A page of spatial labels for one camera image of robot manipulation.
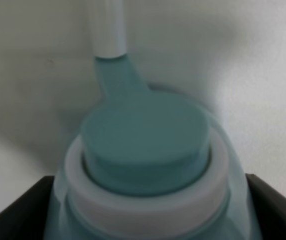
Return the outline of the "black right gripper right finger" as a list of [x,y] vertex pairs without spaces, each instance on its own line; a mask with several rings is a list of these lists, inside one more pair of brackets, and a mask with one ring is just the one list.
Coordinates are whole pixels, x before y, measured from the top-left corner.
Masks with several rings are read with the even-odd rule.
[[264,240],[286,240],[286,197],[255,174],[246,175]]

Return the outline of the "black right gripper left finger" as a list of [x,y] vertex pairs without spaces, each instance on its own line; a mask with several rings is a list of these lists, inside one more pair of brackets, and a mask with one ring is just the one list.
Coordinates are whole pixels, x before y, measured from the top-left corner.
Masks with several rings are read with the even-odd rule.
[[54,176],[45,176],[0,213],[0,240],[42,240]]

